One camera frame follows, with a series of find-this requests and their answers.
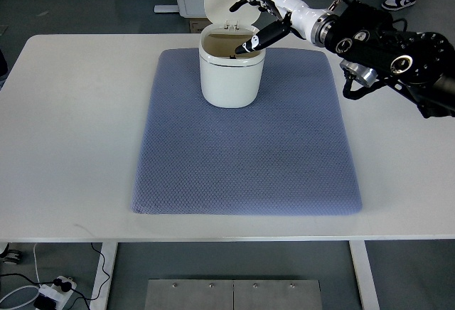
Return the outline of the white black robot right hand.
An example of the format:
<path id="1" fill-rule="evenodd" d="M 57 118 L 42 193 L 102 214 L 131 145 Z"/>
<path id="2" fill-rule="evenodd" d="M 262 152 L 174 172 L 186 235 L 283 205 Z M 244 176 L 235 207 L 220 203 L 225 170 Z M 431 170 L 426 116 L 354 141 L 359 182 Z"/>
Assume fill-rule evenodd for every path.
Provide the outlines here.
<path id="1" fill-rule="evenodd" d="M 290 33 L 322 48 L 329 26 L 337 19 L 331 12 L 313 9 L 302 0 L 239 0 L 230 7 L 230 11 L 235 12 L 245 4 L 256 6 L 277 20 L 238 46 L 235 49 L 237 55 L 263 50 Z"/>

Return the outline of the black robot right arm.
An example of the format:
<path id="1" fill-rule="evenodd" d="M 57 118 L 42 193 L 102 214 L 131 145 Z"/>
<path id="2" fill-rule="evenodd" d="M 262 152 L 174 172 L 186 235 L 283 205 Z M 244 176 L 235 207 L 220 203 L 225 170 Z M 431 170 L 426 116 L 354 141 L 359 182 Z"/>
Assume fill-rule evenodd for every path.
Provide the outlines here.
<path id="1" fill-rule="evenodd" d="M 347 63 L 374 70 L 371 86 L 352 90 L 359 76 L 344 68 L 344 97 L 358 100 L 389 86 L 413 102 L 423 117 L 454 116 L 454 47 L 440 33 L 397 30 L 391 11 L 416 0 L 385 0 L 380 9 L 352 0 L 321 32 L 325 49 Z"/>

